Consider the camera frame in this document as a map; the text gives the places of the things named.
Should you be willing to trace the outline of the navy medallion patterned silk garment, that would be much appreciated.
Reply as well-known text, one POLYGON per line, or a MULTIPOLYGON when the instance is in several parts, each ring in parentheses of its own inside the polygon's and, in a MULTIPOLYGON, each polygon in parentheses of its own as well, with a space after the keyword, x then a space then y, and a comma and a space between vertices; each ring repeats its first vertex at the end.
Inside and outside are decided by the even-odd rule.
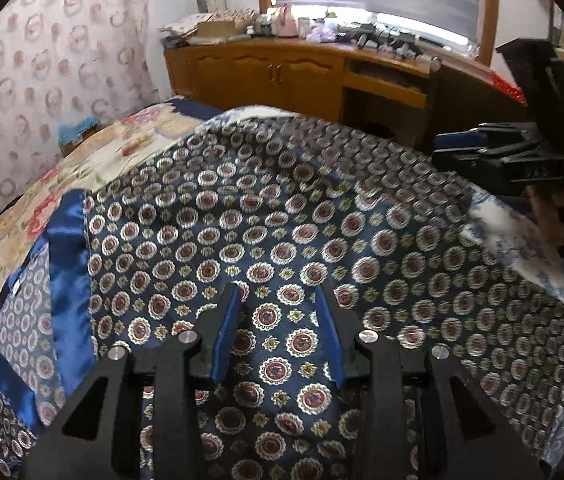
POLYGON ((350 128, 195 129, 98 190, 61 196, 7 278, 0 479, 27 479, 31 451, 110 349, 193 330, 230 283, 239 325, 224 379, 195 394, 196 479, 355 479, 361 394, 329 374, 320 285, 404 349, 446 344, 553 474, 564 302, 461 235, 466 179, 350 128))

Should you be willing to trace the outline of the blue white floral sheet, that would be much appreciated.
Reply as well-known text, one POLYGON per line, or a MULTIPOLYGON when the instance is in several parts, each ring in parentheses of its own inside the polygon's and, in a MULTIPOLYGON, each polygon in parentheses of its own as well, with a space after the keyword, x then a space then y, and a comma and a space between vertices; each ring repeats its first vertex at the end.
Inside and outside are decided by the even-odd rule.
MULTIPOLYGON (((213 133, 231 136, 234 132, 258 133, 259 131, 299 131, 306 133, 317 129, 338 129, 347 133, 348 128, 328 124, 283 110, 265 106, 247 106, 229 110, 212 117, 195 129, 197 134, 213 133)), ((541 240, 539 229, 532 220, 507 204, 503 198, 483 190, 466 180, 460 181, 464 193, 461 208, 468 213, 461 235, 496 256, 506 268, 518 272, 538 285, 547 294, 564 302, 564 271, 558 253, 541 240)))

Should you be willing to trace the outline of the wooden sideboard cabinet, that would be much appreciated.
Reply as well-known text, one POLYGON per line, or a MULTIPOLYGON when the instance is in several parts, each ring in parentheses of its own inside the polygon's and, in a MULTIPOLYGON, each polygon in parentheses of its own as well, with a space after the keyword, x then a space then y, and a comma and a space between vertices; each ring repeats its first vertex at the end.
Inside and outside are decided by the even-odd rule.
POLYGON ((253 39, 163 52, 171 89, 219 110, 268 105, 431 151, 436 134, 524 122, 521 92, 450 55, 253 39))

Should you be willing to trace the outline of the floral quilted bedspread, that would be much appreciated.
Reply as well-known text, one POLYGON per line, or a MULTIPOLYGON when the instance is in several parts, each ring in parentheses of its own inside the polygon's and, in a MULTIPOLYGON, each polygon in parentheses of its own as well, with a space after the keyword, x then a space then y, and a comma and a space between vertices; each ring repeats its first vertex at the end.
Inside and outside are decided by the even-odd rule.
POLYGON ((56 210, 73 190, 96 191, 169 148, 220 112, 188 99, 144 108, 92 134, 0 214, 0 293, 56 210))

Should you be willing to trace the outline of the teal item by curtain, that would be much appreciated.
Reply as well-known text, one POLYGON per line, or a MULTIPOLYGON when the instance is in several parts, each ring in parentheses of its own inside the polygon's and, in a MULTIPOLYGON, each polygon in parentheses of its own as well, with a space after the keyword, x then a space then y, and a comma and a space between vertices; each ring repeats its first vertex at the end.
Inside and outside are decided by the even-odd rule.
POLYGON ((88 130, 98 126, 99 121, 94 117, 85 118, 76 125, 61 125, 58 129, 58 144, 64 146, 72 143, 81 138, 88 130))

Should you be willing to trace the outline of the pink container on sideboard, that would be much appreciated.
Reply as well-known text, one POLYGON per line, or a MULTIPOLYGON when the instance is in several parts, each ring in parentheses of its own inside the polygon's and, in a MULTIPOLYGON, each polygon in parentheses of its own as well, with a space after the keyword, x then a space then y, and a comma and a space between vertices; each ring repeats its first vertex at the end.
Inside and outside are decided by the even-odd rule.
POLYGON ((291 6, 284 4, 280 7, 274 20, 274 35, 279 38, 297 38, 298 26, 291 6))

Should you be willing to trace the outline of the pink circle patterned curtain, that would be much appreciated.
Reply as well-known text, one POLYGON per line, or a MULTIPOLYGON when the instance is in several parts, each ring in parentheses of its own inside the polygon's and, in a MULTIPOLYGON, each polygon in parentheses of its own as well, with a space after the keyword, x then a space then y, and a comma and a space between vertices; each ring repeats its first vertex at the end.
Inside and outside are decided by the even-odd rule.
POLYGON ((60 159, 59 131, 152 103, 148 0, 10 0, 0 12, 0 212, 60 159))

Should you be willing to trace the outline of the cardboard box on sideboard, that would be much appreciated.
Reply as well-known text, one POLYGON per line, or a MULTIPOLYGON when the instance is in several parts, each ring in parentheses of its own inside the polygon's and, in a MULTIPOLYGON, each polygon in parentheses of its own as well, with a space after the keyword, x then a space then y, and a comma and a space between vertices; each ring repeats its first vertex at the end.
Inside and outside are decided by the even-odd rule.
POLYGON ((237 36, 239 31, 234 20, 212 20, 199 22, 197 24, 197 36, 199 38, 227 38, 237 36))

